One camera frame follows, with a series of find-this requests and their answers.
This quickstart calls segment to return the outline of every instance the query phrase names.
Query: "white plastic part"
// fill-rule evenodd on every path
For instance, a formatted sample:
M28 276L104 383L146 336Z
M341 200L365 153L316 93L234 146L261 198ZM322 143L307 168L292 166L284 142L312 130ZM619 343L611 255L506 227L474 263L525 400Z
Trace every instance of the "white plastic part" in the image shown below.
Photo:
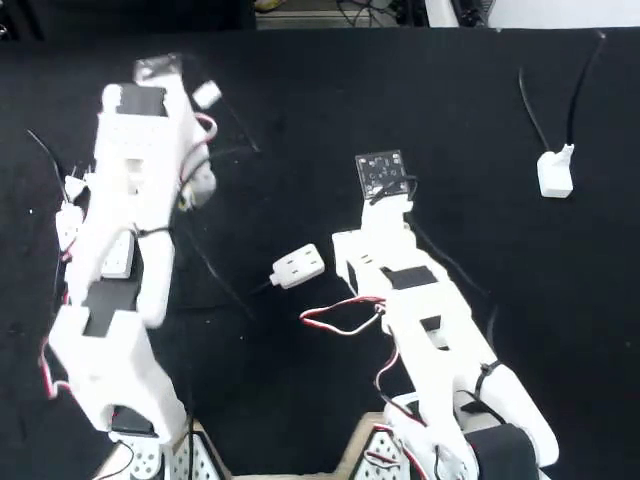
M72 202L78 198L78 195L82 193L82 190L87 186L87 183L81 178L72 177L67 175L64 177L64 190L69 195L69 200Z
M86 299L91 283L100 278L107 254L121 232L168 226L183 169L208 155L203 143L183 165L187 152L206 132L194 116L180 75L153 77L141 86L166 90L168 116L119 114L114 105L119 102L120 87L109 85L103 93L96 170L87 178L91 201L66 275L71 300L77 305ZM145 326L157 328L166 313L174 247L167 231L140 238L138 245L145 268L137 310Z
M538 182L543 197L567 198L573 191L571 155L574 145L565 145L558 153L545 152L538 160Z
M411 471L407 457L391 439L387 432L374 432L364 452L371 451L398 462L397 466L380 468L364 458L355 467L353 480L410 480Z
M129 472L138 480L151 480L162 466L162 448L155 439L136 438L131 444L133 460Z
M313 243L285 255L273 264L272 285L287 289L300 285L324 272L324 262Z
M129 231L121 232L102 263L103 278L129 278L135 239Z
M200 85L191 96L201 109L207 110L222 97L222 92L216 82L209 80Z
M56 233L60 251L66 251L74 242L83 220L84 213L80 207L68 202L62 203L60 210L56 213Z
M384 198L374 206L365 202L362 229L333 235L336 273L354 294L386 299L382 329L393 332L417 392L420 417L428 427L394 408L385 410L387 421L426 472L433 472L438 445L441 478L476 479L479 468L464 432L466 428L488 428L495 420L485 415L479 424L476 418L459 415L458 423L453 412L469 399L456 392L474 391L481 366L495 362L496 356L447 271L417 248L415 235L403 220L407 208L407 198L401 195ZM436 281L394 289L383 267L392 272L426 267ZM440 317L440 326L427 331L421 321L431 317ZM508 367L501 365L486 377L481 399L527 433L539 467L555 463L555 435Z
M104 337L84 335L88 319L87 307L63 305L49 344L93 427L109 432L113 407L124 406L153 424L157 444L173 444L184 432L184 406L153 356L140 315L116 310ZM110 435L121 438L114 432Z

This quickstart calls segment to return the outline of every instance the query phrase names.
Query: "black strap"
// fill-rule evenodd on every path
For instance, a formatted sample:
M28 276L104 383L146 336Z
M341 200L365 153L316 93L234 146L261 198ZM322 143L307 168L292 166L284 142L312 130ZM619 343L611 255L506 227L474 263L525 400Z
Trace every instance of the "black strap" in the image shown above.
M493 373L493 371L498 368L500 365L502 365L502 363L500 363L500 360L496 360L495 362L487 365L486 363L483 363L482 365L480 365L480 376L478 377L478 380L476 381L476 391L475 391L475 396L480 398L480 390L482 389L482 384L484 382L484 380Z
M493 418L495 418L499 423L501 424L507 423L502 415L496 412L493 408L491 408L485 402L480 400L480 398L477 395L469 392L468 390L459 390L459 391L464 392L467 395L469 395L471 398L473 398L473 402L463 405L462 407L460 407L460 410L472 415L476 413L488 413Z

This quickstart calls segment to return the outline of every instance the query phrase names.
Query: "power outlet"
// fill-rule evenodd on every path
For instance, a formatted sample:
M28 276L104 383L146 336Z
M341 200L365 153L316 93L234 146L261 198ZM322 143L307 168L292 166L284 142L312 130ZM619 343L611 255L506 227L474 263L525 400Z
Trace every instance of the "power outlet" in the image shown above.
M324 272L324 262L313 243L285 255L273 264L271 283L287 289L300 285Z
M107 254L102 270L103 278L126 279L131 275L133 262L133 234L129 231L121 232Z

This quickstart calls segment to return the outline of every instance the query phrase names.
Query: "wire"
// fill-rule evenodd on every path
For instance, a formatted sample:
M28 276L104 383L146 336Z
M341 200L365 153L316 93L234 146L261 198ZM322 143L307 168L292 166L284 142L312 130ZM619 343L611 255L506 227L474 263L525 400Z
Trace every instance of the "wire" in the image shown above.
M409 462L411 462L411 465L413 465L413 467L418 471L418 474L420 474L420 478L422 480L427 480L429 478L427 476L427 471L422 467L422 465L418 461L418 458L415 456L415 454L413 454L411 450L409 450L406 446L403 446L402 450L404 451L404 454L409 459Z
M263 282L260 285L258 285L257 287L252 288L251 290L249 290L249 295L257 295L258 293L262 293L267 288L272 287L272 286L273 286L273 284L271 283L271 280L267 280L266 282Z
M395 345L395 342L394 342L393 352L391 354L391 357L389 357L387 362L383 365L383 367L376 374L375 379L373 380L373 385L376 388L376 390L378 391L378 395L380 395L380 398L382 398L382 400L384 400L389 405L395 407L397 410L399 410L407 418L409 418L409 419L411 419L411 420L413 420L415 422L418 422L423 427L426 427L427 424L421 418L412 415L410 412L407 412L407 410L404 407L402 407L401 405L397 404L395 401L393 401L393 399L391 397L389 397L387 394L385 394L382 391L382 387L380 386L380 379L382 378L382 374L387 372L388 370L390 370L396 364L396 362L398 361L398 358L400 358L400 351L398 350L398 347Z
M369 200L369 205L373 206L376 203L378 203L380 200L382 200L385 197L387 193L389 193L389 190L391 190L393 187L395 187L399 183L403 183L403 182L411 182L413 184L413 188L410 189L408 193L408 197L409 197L408 199L409 201L412 201L413 197L416 194L416 191L418 190L418 177L416 177L415 175L402 175L400 177L394 178L392 181L390 181L388 184L386 184L384 187L378 190L376 194L373 197L371 197L371 200Z
M440 465L440 445L436 445L436 461L433 464L433 475L436 477L436 480L441 480L440 474L438 473L438 465Z
M353 336L353 335L359 334L365 328L369 327L370 325L374 324L377 320L382 318L382 315L384 314L384 301L385 300L381 297L371 297L371 296L358 296L353 298L347 298L346 300L342 300L340 302L334 303L333 305L330 305L328 307L311 308L309 310L305 310L300 314L299 318L300 320L302 320L302 323L305 325L315 327L315 328L321 328L323 330L329 330L333 333L337 333L338 335ZM364 303L364 302L374 303L376 313L373 315L373 317L371 317L366 322L362 323L355 330L350 330L350 331L341 330L328 323L318 322L317 320L312 320L310 318L312 316L320 315L321 313L325 313L330 310L333 310L334 308L340 307L342 305L349 305L353 303Z
M391 428L389 425L384 425L384 424L381 424L381 423L374 423L373 424L373 430L379 431L379 432L388 433L391 436L391 441L396 445L396 447L399 450L402 450L404 452L405 456L409 459L409 462L411 463L411 465L413 465L413 467L420 474L421 479L422 480L427 480L428 479L426 470L422 467L422 465L418 461L416 455L414 453L412 453L411 450L409 450L402 442L396 442L396 433L395 433L393 428Z
M38 145L40 145L42 150L44 150L44 153L47 155L47 157L51 161L51 165L53 166L53 171L56 174L56 180L58 181L58 186L60 187L60 192L62 192L62 198L64 199L65 202L69 202L70 201L69 195L67 194L67 191L64 189L64 181L62 180L63 178L62 167L60 166L60 162L58 161L58 158L54 155L54 153L51 151L49 146L46 143L44 143L44 140L42 140L38 135L36 135L36 133L33 130L27 129L27 133L31 136L31 138L33 138L36 141Z
M593 49L589 60L584 64L582 71L580 72L580 76L578 77L578 82L576 83L576 87L573 90L573 95L571 97L571 103L569 104L569 114L567 115L567 145L573 145L573 120L576 114L576 105L578 104L578 96L580 95L580 91L582 90L582 85L584 84L585 79L591 73L593 69L593 65L600 55L600 51L604 46L604 43L607 39L607 36L601 32L600 30L596 30L598 34L598 44Z
M225 293L231 297L231 299L233 300L233 302L244 312L244 314L246 315L246 317L251 320L251 321L255 321L256 318L253 314L253 312L251 311L251 309L247 306L247 304L245 304L240 297L238 296L238 294L235 292L235 290L233 289L233 287L231 287L231 285L229 285L216 271L216 269L213 267L213 265L211 264L211 261L209 260L209 257L207 257L207 255L204 253L204 250L202 249L202 247L198 244L197 240L195 239L195 236L193 235L193 232L191 231L191 229L189 228L185 228L185 232L187 234L187 237L189 238L189 241L191 242L191 246L193 247L193 249L195 250L195 252L198 254L198 256L202 259L205 267L207 267L207 270L209 271L209 274L211 275L211 277L218 282L218 284L222 287L222 289L225 291Z
M544 145L545 151L548 152L551 150L551 148L549 147L549 142L547 141L547 138L544 136L544 133L542 132L542 128L540 128L538 119L533 113L533 108L531 108L531 103L529 102L529 96L527 95L527 89L524 85L524 70L522 67L520 67L520 69L518 70L518 86L520 87L520 96L522 97L524 108L527 110L527 113L529 114L529 120L531 120L533 127L536 129L536 132L538 133L538 137L540 137L540 141L542 142L542 145Z
M311 320L308 318L301 318L301 320L302 320L302 323L304 323L305 325L321 328L323 330L329 330L330 332L337 333L338 335L342 335L344 337L351 337L354 335L358 335L367 327L369 327L370 325L373 325L376 321L380 320L382 318L383 313L384 313L384 308L381 307L380 305L376 305L376 313L369 320L361 324L356 329L349 330L349 331L340 330L339 328L334 327L333 325L330 325L328 323L318 322L317 320Z
M44 382L44 387L47 393L47 399L53 400L58 397L59 389L65 389L71 393L71 386L68 382L64 380L52 381L51 378L51 369L49 368L49 363L45 357L45 348L49 344L49 338L45 337L42 339L40 344L40 355L38 356L38 366L40 367L40 371L42 373L42 379Z
M411 228L418 234L418 237L427 245L427 247L440 258L440 260L444 260L449 264L449 267L452 267L458 274L464 279L464 281L473 287L478 293L480 293L483 297L488 297L489 292L478 285L471 276L465 271L464 268L460 264L458 264L453 258L447 255L443 250L441 250L429 236L425 233L425 231L420 227L420 224L416 221L415 217L412 213L407 214L407 220L411 225Z
M344 8L342 8L342 3L343 2L344 2L344 0L336 0L336 8L340 11L340 13L344 17L344 19L347 21L347 23L349 25L351 25L352 27L355 27L355 23L351 21L351 19L347 15L347 12L345 12Z
M123 445L125 447L127 447L129 449L129 452L131 452L131 458L129 458L129 461L127 462L127 464L122 467L120 470L118 470L117 472L113 472L113 473L109 473L107 475L103 475L101 477L97 477L94 478L93 480L105 480L106 478L112 478L115 477L116 475L121 474L122 472L124 472L127 468L129 468L129 465L131 465L131 463L133 462L133 458L135 457L135 453L133 452L133 448L131 448L129 445L127 445L126 443L124 443L122 440L118 440L116 442L116 444L120 444Z
M384 455L380 455L379 453L372 452L370 450L366 450L362 457L364 460L373 465L374 467L383 468L388 470L390 468L394 468L400 465L397 460L393 460L391 458L385 457Z
M186 155L182 159L182 162L180 162L181 169L182 169L182 171L180 172L180 180L183 183L187 183L187 182L184 181L184 169L187 166L187 160L189 160L189 157L191 157L191 155L193 155L193 152L195 152L202 145L206 145L209 142L211 142L214 138L216 138L216 135L218 134L218 127L217 127L216 122L215 122L215 120L213 118L211 118L209 115L206 115L206 114L201 113L201 112L196 112L196 113L194 113L194 115L198 120L202 120L204 122L209 123L209 130L207 131L205 136L202 138L202 140L197 141L196 143L194 143L191 146L191 148L189 148L189 150L187 151Z
M495 305L493 307L493 310L491 311L491 316L489 317L489 321L487 322L487 333L485 335L487 339L487 343L491 347L491 350L493 350L494 352L495 352L495 346L494 346L493 332L495 330L497 318L498 318L498 305Z

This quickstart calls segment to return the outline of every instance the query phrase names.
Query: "perforated metal plate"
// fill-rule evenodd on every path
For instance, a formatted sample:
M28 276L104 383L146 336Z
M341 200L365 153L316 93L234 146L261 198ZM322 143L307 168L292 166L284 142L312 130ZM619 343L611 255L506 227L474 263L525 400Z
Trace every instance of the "perforated metal plate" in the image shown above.
M399 465L388 468L374 465L365 458L366 451L396 460ZM352 480L410 480L411 478L409 460L398 449L387 432L374 431L372 433L353 471Z
M222 480L209 451L199 435L193 435L193 474L192 480ZM185 437L173 457L171 480L189 479L189 439Z

